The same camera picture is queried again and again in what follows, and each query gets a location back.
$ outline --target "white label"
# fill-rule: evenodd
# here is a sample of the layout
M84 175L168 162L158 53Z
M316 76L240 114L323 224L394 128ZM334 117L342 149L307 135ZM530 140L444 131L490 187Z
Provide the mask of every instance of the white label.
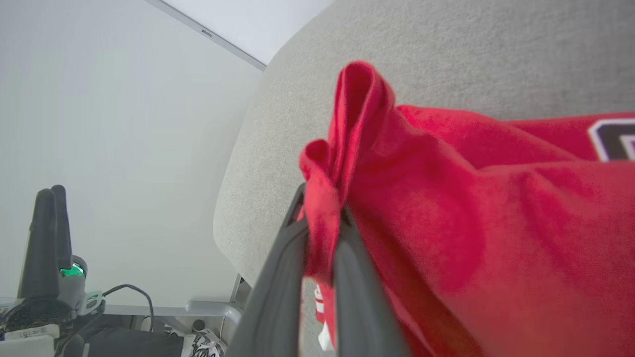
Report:
M40 327L25 328L24 330L7 332L4 335L4 339L17 340L40 335L50 335L53 336L54 339L58 339L60 337L60 327L54 323L51 323L49 325Z

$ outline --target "gray cushion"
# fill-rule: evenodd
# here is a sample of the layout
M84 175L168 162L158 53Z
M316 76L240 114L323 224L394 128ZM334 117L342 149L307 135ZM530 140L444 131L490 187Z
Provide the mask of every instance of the gray cushion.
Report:
M397 102L502 120L629 111L633 0L336 0L264 74L222 184L213 233L254 284L302 177L298 154L325 137L339 70L371 62Z

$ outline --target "green led indicator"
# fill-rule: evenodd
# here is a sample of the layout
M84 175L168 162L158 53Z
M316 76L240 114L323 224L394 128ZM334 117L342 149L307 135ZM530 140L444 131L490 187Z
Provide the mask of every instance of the green led indicator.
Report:
M84 275L84 269L81 269L81 267L75 263L73 263L73 267L70 269L60 269L60 272L62 273L62 276L69 276L69 275Z

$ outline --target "red fabric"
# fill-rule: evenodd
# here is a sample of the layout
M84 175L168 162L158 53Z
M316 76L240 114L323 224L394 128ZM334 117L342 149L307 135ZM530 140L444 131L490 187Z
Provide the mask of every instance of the red fabric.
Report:
M346 203L415 356L634 355L635 163L598 161L587 130L606 118L635 113L395 107L371 65L344 68L328 140L300 155L332 341Z

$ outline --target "gray upholstered surface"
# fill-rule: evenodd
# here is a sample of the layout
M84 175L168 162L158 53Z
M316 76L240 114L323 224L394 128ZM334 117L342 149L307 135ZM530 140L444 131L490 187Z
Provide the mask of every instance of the gray upholstered surface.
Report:
M265 71L227 167L213 233L252 285L351 60L373 63L398 103L502 120L635 109L633 0L335 1Z

